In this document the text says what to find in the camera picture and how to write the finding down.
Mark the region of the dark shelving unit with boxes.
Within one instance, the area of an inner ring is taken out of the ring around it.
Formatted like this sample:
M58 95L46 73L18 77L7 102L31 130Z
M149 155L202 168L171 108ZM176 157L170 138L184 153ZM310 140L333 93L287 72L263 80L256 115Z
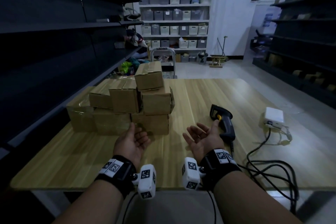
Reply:
M253 65L336 109L336 0L285 0L269 49Z

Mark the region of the dark metal shelving unit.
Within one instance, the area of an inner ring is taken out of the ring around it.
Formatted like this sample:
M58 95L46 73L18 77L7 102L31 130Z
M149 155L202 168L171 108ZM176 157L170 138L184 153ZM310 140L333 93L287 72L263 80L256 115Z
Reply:
M140 0L0 0L0 160L40 119L128 52L115 38Z

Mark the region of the pile of bags and shoes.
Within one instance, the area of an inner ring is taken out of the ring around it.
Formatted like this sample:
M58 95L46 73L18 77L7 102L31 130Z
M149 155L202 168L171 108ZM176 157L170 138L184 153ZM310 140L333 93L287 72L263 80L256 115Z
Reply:
M135 29L128 29L129 26L142 25L143 23L138 24L141 22L140 18L141 14L137 13L134 9L123 7L123 20L121 22L126 26L127 37L125 41L128 45L140 47L134 55L136 59L146 57L148 52L148 46L143 37Z

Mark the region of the small wooden stool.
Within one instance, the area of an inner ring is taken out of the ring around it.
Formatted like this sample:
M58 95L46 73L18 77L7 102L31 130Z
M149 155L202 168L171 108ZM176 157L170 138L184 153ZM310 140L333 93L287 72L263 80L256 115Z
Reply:
M229 57L225 55L212 55L210 59L211 59L211 62L209 63L210 68L222 68L223 64L229 61Z

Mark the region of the long-handled broom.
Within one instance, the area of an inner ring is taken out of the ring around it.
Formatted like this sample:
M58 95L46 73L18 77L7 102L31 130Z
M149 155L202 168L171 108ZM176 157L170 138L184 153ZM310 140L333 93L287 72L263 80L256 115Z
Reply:
M224 36L223 37L223 44L221 44L219 38L217 38L217 44L219 45L220 49L221 49L221 55L219 55L219 57L223 60L223 62L227 62L229 60L228 56L226 56L224 48L225 48L225 41L228 38L228 36Z

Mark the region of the white power adapter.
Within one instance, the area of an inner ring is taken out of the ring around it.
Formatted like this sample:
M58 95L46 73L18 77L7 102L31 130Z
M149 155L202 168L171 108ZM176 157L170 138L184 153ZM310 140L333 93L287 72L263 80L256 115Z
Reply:
M283 111L272 107L266 107L263 124L270 128L282 129L285 124Z

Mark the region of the person's left forearm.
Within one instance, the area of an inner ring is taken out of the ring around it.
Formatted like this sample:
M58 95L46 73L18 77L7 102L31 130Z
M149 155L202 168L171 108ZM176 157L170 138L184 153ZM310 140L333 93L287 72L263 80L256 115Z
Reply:
M115 224L123 202L113 184L97 180L52 224Z

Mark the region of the black barcode scanner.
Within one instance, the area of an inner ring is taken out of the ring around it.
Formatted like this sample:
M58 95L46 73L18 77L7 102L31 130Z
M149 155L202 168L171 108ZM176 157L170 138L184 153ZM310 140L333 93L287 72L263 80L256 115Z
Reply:
M236 138L234 127L232 124L233 115L227 109L212 104L209 116L212 120L219 120L219 127L223 131L220 134L224 142L233 142Z

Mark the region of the person's left hand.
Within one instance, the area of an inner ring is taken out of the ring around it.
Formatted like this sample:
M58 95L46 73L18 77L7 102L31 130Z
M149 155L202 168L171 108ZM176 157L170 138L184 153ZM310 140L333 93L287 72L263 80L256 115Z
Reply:
M120 135L119 138L116 140L113 149L113 156L123 156L124 158L131 161L138 169L144 151L151 143L151 140L148 137L147 132L142 131L141 128L137 128L136 126L134 140L126 140L126 132L127 131Z

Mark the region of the pile of green teal packets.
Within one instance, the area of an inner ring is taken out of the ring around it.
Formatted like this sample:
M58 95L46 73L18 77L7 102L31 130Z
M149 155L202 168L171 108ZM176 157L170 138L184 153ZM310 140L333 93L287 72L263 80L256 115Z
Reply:
M118 72L121 75L132 76L137 72L140 64L149 63L148 59L136 59L130 57L128 60L124 61L119 67Z

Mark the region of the person's right forearm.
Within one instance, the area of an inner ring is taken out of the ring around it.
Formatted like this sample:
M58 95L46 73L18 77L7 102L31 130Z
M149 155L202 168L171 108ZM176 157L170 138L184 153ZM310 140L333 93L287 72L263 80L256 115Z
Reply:
M224 224L303 224L241 171L221 178L213 194Z

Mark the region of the grey hand trolley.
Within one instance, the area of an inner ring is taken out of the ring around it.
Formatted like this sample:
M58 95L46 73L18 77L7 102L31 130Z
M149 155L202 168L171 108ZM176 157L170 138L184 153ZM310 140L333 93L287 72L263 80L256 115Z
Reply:
M149 52L149 58L150 61L160 61L164 79L177 79L174 49L168 47L153 48Z

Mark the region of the stack of cardboard boxes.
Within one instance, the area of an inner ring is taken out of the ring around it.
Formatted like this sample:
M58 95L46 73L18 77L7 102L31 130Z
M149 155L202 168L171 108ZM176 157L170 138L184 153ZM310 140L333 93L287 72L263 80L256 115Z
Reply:
M117 136L133 122L150 135L168 135L174 104L162 64L154 61L140 64L134 76L86 88L66 109L74 132Z

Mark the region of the black wristband with markers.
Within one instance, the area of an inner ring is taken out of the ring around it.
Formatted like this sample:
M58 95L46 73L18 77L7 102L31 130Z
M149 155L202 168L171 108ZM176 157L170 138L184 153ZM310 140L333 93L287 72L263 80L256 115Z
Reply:
M229 152L223 149L209 151L200 161L200 167L204 168L205 173L202 178L203 187L211 192L225 175L235 171L241 172Z
M136 167L129 159L114 155L99 171L95 181L103 180L114 185L125 199L134 189L132 180L136 172Z

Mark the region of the person's right hand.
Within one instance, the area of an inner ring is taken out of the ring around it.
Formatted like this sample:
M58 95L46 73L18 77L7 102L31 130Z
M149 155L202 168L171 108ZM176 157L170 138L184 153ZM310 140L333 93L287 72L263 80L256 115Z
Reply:
M225 149L224 142L220 137L209 136L210 128L198 122L196 126L187 127L187 133L183 133L183 138L198 164L209 151Z

